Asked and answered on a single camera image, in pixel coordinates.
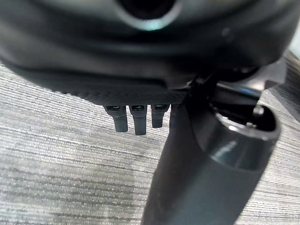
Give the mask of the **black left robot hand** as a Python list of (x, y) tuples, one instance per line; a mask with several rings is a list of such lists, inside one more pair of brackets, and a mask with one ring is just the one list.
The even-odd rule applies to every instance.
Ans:
[(3, 0), (0, 59), (104, 107), (117, 132), (171, 112), (143, 225), (233, 225), (281, 133), (258, 103), (286, 77), (297, 0)]

